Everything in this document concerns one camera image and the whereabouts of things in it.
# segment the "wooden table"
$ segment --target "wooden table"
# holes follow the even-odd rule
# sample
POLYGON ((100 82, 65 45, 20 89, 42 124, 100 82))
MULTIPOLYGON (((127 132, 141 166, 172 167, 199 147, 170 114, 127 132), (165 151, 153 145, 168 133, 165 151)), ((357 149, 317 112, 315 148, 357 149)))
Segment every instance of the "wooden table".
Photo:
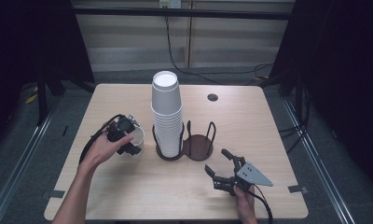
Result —
MULTIPOLYGON (((237 219, 234 198, 213 189, 212 179, 204 172, 208 164, 217 175, 233 175, 233 163, 221 154, 222 148, 244 156, 272 181, 273 187, 260 188, 274 218, 307 216, 302 194, 288 190, 297 180, 260 88, 181 85, 180 91, 183 121, 191 120, 192 134, 206 134, 210 121, 215 123, 214 152, 208 160, 183 156, 164 161, 158 156, 152 135, 151 85, 101 84, 93 93, 55 189, 69 189, 83 147, 104 122, 116 114, 133 114, 145 130, 144 152, 138 158, 116 154, 98 168, 91 183, 87 219, 237 219), (210 93, 218 96, 216 102, 207 99, 210 93)), ((45 218, 53 219, 61 203, 62 199, 51 198, 45 218)), ((256 216, 268 216, 258 200, 256 216)))

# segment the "wall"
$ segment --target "wall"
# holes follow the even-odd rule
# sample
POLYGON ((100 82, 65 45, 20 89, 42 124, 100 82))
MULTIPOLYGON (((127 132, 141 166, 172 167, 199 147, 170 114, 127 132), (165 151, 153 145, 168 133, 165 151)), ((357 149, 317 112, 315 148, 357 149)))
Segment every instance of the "wall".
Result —
MULTIPOLYGON (((159 7, 159 1, 73 1, 74 6, 159 7)), ((182 1, 182 8, 291 12, 289 1, 182 1)), ((162 17, 77 15, 94 72, 171 68, 162 17)), ((287 21, 169 18, 179 67, 271 63, 287 21)))

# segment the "wall outlet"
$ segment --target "wall outlet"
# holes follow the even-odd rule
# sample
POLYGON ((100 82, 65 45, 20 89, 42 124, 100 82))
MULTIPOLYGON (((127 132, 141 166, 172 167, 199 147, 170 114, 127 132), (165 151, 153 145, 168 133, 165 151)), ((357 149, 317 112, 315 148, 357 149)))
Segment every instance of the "wall outlet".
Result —
POLYGON ((159 0, 160 8, 170 8, 170 0, 159 0))
POLYGON ((181 8, 181 0, 171 0, 170 8, 181 8))

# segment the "hand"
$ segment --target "hand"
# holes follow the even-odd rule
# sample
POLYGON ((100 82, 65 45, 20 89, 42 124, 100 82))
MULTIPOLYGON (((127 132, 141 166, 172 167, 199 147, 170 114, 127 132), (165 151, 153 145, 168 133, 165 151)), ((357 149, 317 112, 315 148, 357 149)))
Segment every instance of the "hand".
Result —
POLYGON ((97 167, 101 163, 110 159, 120 147, 129 143, 133 136, 131 134, 122 137, 116 142, 110 142, 107 139, 106 128, 104 128, 103 133, 94 141, 91 145, 87 155, 85 156, 82 163, 90 164, 94 167, 97 167))
MULTIPOLYGON (((244 192, 239 187, 233 187, 236 194, 236 209, 242 224, 256 224, 256 210, 254 208, 254 197, 244 192)), ((249 188, 254 193, 254 186, 249 188)))

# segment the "brown coaster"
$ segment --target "brown coaster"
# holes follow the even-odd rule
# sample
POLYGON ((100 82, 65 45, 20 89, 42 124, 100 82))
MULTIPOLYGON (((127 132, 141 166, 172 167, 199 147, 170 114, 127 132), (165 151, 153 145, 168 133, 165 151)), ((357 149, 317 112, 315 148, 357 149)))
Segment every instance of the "brown coaster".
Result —
POLYGON ((194 161, 205 161, 213 153, 213 143, 204 135, 194 134, 184 141, 183 152, 194 161))

